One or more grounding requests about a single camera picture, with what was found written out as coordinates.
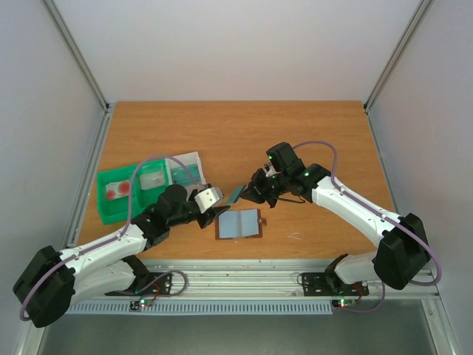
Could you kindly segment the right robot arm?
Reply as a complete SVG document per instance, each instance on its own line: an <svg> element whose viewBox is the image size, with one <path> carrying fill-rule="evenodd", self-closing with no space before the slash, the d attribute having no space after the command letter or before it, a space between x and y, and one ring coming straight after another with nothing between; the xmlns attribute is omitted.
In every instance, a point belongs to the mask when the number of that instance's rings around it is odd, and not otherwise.
<svg viewBox="0 0 473 355"><path fill-rule="evenodd" d="M253 174L240 194L242 199L275 207L282 195L290 193L338 215L376 248L334 259L324 271L332 292L339 294L354 283L373 280L401 290L431 260L425 229L416 215L400 216L377 206L347 188L334 169L305 165L289 143L278 143L266 154L268 163Z"/></svg>

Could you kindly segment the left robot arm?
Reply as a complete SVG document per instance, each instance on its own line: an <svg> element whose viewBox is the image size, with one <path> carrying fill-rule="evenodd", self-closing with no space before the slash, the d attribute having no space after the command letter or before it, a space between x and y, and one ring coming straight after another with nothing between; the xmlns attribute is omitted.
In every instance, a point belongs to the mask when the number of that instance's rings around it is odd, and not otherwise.
<svg viewBox="0 0 473 355"><path fill-rule="evenodd" d="M13 286L21 303L20 320L43 328L77 302L109 292L142 294L149 276L137 255L165 241L175 226L211 225L229 209L222 199L210 184L192 192L172 184L155 203L105 237L60 251L41 248Z"/></svg>

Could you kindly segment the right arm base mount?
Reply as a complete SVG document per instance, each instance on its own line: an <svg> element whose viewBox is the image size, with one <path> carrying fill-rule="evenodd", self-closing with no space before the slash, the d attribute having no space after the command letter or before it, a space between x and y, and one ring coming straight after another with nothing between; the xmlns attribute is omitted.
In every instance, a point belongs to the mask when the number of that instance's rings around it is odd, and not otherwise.
<svg viewBox="0 0 473 355"><path fill-rule="evenodd" d="M370 294L362 282L345 284L337 276L325 272L304 272L296 278L306 297L357 297Z"/></svg>

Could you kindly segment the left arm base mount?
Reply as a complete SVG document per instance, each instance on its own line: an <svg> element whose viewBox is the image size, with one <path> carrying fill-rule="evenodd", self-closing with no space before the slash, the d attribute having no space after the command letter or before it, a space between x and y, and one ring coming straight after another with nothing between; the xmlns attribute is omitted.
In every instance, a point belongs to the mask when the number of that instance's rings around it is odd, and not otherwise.
<svg viewBox="0 0 473 355"><path fill-rule="evenodd" d="M170 294L171 283L172 273L151 272L138 277L126 291L140 296L155 294L156 291L159 291L162 295L168 295Z"/></svg>

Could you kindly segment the brown leather card holder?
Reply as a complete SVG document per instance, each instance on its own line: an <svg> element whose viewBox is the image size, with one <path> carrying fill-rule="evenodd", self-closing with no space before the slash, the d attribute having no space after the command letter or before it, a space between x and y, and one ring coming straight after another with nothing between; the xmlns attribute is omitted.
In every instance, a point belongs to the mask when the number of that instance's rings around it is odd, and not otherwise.
<svg viewBox="0 0 473 355"><path fill-rule="evenodd" d="M216 240L261 238L266 219L259 209L226 211L216 222Z"/></svg>

